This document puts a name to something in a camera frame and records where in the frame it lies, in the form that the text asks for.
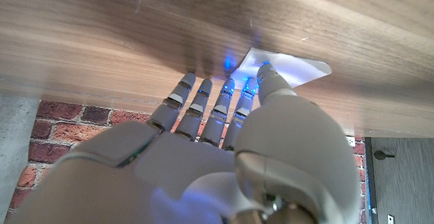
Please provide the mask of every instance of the wooden table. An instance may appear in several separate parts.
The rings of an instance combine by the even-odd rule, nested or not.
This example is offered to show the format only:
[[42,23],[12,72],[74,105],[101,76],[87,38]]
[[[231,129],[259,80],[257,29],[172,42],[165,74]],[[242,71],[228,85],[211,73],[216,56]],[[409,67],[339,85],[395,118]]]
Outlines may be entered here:
[[209,112],[256,47],[327,62],[330,76],[296,92],[347,134],[434,137],[433,3],[0,0],[0,89],[151,112],[195,71],[195,90],[214,82]]

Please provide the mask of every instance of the paper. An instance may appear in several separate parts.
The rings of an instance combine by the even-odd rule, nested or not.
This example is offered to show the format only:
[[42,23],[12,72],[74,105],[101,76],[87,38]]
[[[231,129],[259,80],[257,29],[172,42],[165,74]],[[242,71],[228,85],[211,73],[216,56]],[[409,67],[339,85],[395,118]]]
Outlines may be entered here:
[[242,89],[247,78],[256,78],[259,67],[266,61],[270,62],[293,88],[332,73],[330,66],[322,61],[251,48],[239,68],[231,75],[235,80],[235,88]]

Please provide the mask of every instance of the blue light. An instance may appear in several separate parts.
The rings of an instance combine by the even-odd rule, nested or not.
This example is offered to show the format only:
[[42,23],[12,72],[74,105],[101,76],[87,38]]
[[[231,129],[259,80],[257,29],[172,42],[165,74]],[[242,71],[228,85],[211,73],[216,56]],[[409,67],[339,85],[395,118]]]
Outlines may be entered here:
[[211,195],[185,191],[180,200],[175,200],[162,188],[156,188],[151,194],[150,202],[152,220],[155,223],[192,223],[196,220],[204,223],[222,223],[222,217],[218,212],[209,207],[218,203]]
[[231,57],[230,56],[226,56],[226,60],[224,61],[224,67],[226,69],[229,69],[231,67]]

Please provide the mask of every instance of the blue led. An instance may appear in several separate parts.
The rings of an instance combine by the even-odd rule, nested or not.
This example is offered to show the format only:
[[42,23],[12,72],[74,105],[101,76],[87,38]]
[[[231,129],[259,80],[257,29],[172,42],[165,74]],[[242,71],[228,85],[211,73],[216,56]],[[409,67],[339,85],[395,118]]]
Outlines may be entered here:
[[224,61],[224,67],[229,69],[231,67],[231,57],[226,56],[226,60]]

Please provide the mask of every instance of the wall outlet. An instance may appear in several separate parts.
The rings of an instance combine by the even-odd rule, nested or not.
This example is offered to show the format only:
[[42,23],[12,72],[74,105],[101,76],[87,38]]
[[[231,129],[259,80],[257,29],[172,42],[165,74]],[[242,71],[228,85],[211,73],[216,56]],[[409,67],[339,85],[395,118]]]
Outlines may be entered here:
[[350,146],[355,147],[355,139],[354,136],[347,136],[347,142]]

